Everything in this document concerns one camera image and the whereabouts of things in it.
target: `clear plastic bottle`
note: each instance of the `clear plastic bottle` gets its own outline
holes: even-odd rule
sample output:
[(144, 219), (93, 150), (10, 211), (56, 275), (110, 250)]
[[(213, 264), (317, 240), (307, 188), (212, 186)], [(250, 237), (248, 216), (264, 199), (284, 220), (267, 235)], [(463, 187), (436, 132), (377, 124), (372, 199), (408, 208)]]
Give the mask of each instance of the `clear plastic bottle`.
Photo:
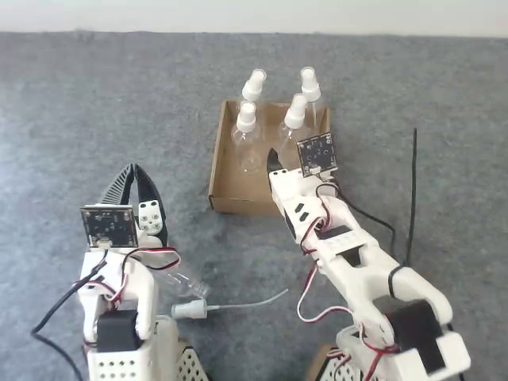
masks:
[(325, 106), (321, 96), (316, 71), (313, 67), (304, 67), (300, 71), (302, 77), (302, 94), (307, 100), (306, 123), (308, 124), (311, 135), (318, 135), (321, 126), (321, 120), (325, 113)]
[(204, 299), (210, 292), (210, 286), (201, 281), (185, 262), (167, 270), (152, 271), (152, 274), (162, 290), (177, 298), (195, 296)]
[(307, 100), (303, 94), (295, 94), (284, 121), (279, 129), (279, 159), (288, 169), (300, 167), (296, 143), (310, 136), (310, 129), (305, 126)]
[(258, 124), (264, 124), (264, 113), (261, 107), (261, 92), (267, 73), (263, 69), (254, 69), (250, 78), (245, 82), (241, 91), (240, 101), (237, 103), (237, 113), (240, 113), (240, 106), (243, 102), (254, 102), (256, 104), (256, 120)]
[(231, 138), (235, 146), (237, 166), (244, 172), (260, 169), (263, 163), (262, 136), (256, 122), (256, 105), (253, 102), (242, 102)]

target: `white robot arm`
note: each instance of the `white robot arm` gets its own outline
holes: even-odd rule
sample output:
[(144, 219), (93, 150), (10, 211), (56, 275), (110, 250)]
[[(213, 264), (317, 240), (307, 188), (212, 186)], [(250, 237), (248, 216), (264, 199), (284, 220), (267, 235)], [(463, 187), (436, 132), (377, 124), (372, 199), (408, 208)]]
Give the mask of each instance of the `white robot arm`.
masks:
[[(337, 344), (358, 368), (368, 372), (376, 355), (371, 348), (396, 348), (375, 367), (377, 377), (390, 381), (437, 381), (469, 368), (461, 336), (443, 331), (452, 320), (447, 298), (379, 247), (335, 196), (335, 185), (322, 186), (317, 176), (304, 178), (300, 169), (288, 171), (273, 150), (267, 172), (273, 200), (295, 242), (348, 304), (355, 325), (337, 335)], [(375, 301), (387, 296), (402, 305), (381, 310)]]

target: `cardboard box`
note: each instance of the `cardboard box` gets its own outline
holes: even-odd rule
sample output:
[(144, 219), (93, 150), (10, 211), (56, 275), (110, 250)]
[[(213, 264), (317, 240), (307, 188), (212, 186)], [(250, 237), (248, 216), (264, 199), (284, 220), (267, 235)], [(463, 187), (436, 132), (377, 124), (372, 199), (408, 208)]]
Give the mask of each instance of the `cardboard box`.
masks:
[[(267, 157), (279, 134), (279, 125), (286, 114), (289, 104), (264, 103), (261, 105), (264, 116), (265, 146), (261, 152)], [(223, 213), (254, 215), (279, 215), (271, 199), (266, 164), (255, 173), (244, 173), (237, 167), (231, 130), (237, 119), (237, 103), (226, 100), (222, 103), (217, 140), (215, 142), (214, 161), (208, 199), (212, 209)], [(320, 133), (330, 130), (329, 109), (323, 111)]]

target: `black wire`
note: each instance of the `black wire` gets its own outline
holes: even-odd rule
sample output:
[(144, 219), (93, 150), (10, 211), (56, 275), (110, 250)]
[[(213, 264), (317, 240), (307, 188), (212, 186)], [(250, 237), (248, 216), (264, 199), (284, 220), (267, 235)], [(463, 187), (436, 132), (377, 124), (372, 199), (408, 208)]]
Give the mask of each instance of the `black wire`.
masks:
[(52, 316), (55, 314), (55, 312), (75, 293), (77, 292), (81, 287), (83, 287), (85, 284), (87, 284), (97, 273), (101, 268), (106, 266), (106, 256), (108, 254), (108, 250), (106, 249), (104, 251), (104, 256), (102, 257), (101, 261), (92, 268), (92, 271), (90, 274), (85, 276), (84, 278), (80, 279), (78, 282), (76, 282), (69, 291), (67, 291), (59, 300), (56, 302), (53, 307), (44, 315), (42, 320), (40, 320), (39, 324), (37, 324), (33, 329), (30, 331), (30, 335), (40, 341), (41, 343), (46, 344), (48, 347), (53, 348), (55, 351), (57, 351), (71, 366), (72, 371), (74, 371), (75, 377), (78, 381), (83, 381), (83, 376), (81, 375), (81, 372), (79, 371), (77, 365), (75, 364), (74, 360), (69, 356), (67, 352), (65, 352), (59, 345), (54, 343), (53, 341), (49, 340), (47, 337), (44, 337), (39, 334), (39, 331), (44, 328), (46, 324), (48, 324), (49, 319), (52, 318)]
[(333, 187), (336, 191), (336, 195), (338, 196), (338, 198), (341, 198), (342, 201), (345, 202), (345, 204), (347, 206), (349, 206), (351, 209), (355, 210), (357, 213), (359, 214), (362, 214), (363, 216), (373, 220), (374, 222), (377, 222), (378, 224), (384, 226), (385, 228), (389, 229), (391, 231), (391, 240), (390, 240), (390, 255), (393, 256), (394, 255), (394, 251), (395, 251), (395, 240), (396, 240), (396, 237), (397, 237), (397, 232), (395, 230), (395, 228), (390, 225), (388, 222), (386, 221), (383, 221), (381, 218), (377, 218), (376, 216), (373, 216), (372, 214), (366, 212), (365, 210), (362, 210), (361, 208), (359, 208), (358, 206), (356, 206), (355, 204), (353, 204), (345, 195), (344, 195), (344, 192), (342, 192), (342, 190), (339, 188), (339, 186), (337, 186), (336, 184), (334, 183), (323, 183), (323, 184), (320, 184), (316, 187), (316, 196), (319, 197), (319, 188), (321, 187)]
[(411, 265), (411, 249), (413, 247), (414, 219), (416, 218), (416, 159), (417, 159), (417, 129), (413, 130), (413, 163), (411, 164), (411, 217), (410, 231), (407, 237), (406, 266)]

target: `white plastic housing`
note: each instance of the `white plastic housing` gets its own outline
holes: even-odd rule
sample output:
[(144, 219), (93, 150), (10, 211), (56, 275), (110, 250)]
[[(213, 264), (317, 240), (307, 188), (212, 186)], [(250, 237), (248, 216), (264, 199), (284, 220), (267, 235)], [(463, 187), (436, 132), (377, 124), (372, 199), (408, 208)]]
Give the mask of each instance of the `white plastic housing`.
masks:
[(178, 329), (167, 316), (158, 316), (153, 335), (136, 351), (87, 353), (90, 381), (104, 379), (176, 381)]
[[(100, 262), (103, 254), (104, 252), (99, 250), (85, 253), (81, 278), (90, 274), (91, 269)], [(104, 282), (114, 290), (120, 289), (121, 286), (121, 263), (124, 257), (123, 254), (115, 252), (111, 248), (106, 258), (107, 265), (97, 274), (97, 277), (103, 276)], [(125, 273), (128, 279), (122, 300), (137, 303), (136, 331), (141, 340), (147, 340), (151, 336), (155, 324), (158, 288), (150, 271), (136, 260), (127, 262)], [(78, 291), (79, 301), (85, 312), (83, 335), (89, 342), (97, 340), (94, 325), (98, 316), (107, 307), (102, 294), (104, 294), (104, 290), (101, 287), (93, 289), (82, 287)]]
[(162, 214), (157, 200), (140, 202), (138, 206), (140, 229), (149, 236), (159, 234), (163, 227)]

